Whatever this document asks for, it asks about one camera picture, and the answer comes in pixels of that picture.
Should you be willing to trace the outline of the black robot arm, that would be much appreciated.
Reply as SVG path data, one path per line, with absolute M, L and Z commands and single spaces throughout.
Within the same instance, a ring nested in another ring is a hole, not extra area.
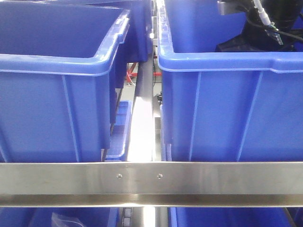
M 216 46 L 216 52 L 295 52 L 303 30 L 294 28 L 303 17 L 301 0 L 219 0 L 221 15 L 244 12 L 241 33 Z

